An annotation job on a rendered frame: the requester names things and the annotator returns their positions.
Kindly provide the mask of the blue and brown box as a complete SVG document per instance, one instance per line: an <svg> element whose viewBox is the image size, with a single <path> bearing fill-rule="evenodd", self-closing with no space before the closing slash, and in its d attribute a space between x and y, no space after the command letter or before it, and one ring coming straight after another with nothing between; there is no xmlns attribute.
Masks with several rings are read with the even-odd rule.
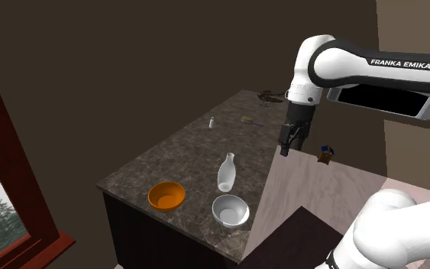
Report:
<svg viewBox="0 0 430 269"><path fill-rule="evenodd" d="M329 145L321 146L321 152L318 155L318 162L329 164L331 158L335 155L334 149Z"/></svg>

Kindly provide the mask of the red-brown framed window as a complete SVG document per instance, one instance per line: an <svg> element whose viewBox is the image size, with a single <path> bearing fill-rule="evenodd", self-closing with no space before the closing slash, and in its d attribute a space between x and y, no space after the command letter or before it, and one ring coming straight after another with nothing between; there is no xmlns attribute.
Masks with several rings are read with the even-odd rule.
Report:
<svg viewBox="0 0 430 269"><path fill-rule="evenodd" d="M45 269L76 243L57 229L1 94L0 184L27 230L0 251L0 269Z"/></svg>

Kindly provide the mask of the dark robot stand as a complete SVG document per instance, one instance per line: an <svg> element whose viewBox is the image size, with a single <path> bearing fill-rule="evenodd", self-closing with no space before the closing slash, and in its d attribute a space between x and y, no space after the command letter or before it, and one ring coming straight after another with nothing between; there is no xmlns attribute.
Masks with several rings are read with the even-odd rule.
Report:
<svg viewBox="0 0 430 269"><path fill-rule="evenodd" d="M315 269L342 237L301 206L235 269Z"/></svg>

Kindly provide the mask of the dark counter cabinet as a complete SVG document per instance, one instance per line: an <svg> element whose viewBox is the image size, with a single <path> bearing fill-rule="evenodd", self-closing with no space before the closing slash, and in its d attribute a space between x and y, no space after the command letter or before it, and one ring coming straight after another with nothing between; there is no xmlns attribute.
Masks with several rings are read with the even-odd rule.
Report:
<svg viewBox="0 0 430 269"><path fill-rule="evenodd" d="M118 264L124 269L235 269L237 263L104 194Z"/></svg>

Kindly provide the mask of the white bottle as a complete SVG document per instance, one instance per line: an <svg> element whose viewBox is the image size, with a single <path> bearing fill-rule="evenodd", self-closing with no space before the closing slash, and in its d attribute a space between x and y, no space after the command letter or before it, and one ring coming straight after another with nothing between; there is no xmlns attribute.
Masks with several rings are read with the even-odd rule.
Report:
<svg viewBox="0 0 430 269"><path fill-rule="evenodd" d="M229 152L226 154L225 161L218 169L218 189L222 192L229 192L236 177L236 167L234 165L234 154Z"/></svg>

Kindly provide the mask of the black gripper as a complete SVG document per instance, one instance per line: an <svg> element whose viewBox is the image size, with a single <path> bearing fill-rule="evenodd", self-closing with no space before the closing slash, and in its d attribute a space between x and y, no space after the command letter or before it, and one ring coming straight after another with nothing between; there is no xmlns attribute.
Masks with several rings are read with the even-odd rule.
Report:
<svg viewBox="0 0 430 269"><path fill-rule="evenodd" d="M314 105L289 103L287 111L288 124L285 123L282 125L279 135L280 154L282 156L286 157L288 155L292 140L293 149L296 151L302 150L302 146L309 136L309 129L311 127L314 114Z"/></svg>

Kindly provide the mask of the white bowl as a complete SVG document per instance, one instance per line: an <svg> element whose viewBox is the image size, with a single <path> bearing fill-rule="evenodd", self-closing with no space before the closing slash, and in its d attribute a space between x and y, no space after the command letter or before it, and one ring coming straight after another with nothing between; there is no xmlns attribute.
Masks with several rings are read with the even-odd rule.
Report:
<svg viewBox="0 0 430 269"><path fill-rule="evenodd" d="M213 201L212 214L215 221L225 228L237 228L249 219L251 211L242 198L225 194Z"/></svg>

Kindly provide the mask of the orange bowl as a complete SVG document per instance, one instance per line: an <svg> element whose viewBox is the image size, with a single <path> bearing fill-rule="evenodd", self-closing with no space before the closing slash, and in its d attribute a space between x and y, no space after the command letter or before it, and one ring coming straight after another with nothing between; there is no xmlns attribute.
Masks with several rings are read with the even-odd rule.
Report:
<svg viewBox="0 0 430 269"><path fill-rule="evenodd" d="M186 198L186 191L177 182L165 181L154 185L147 194L150 205L159 212L179 208Z"/></svg>

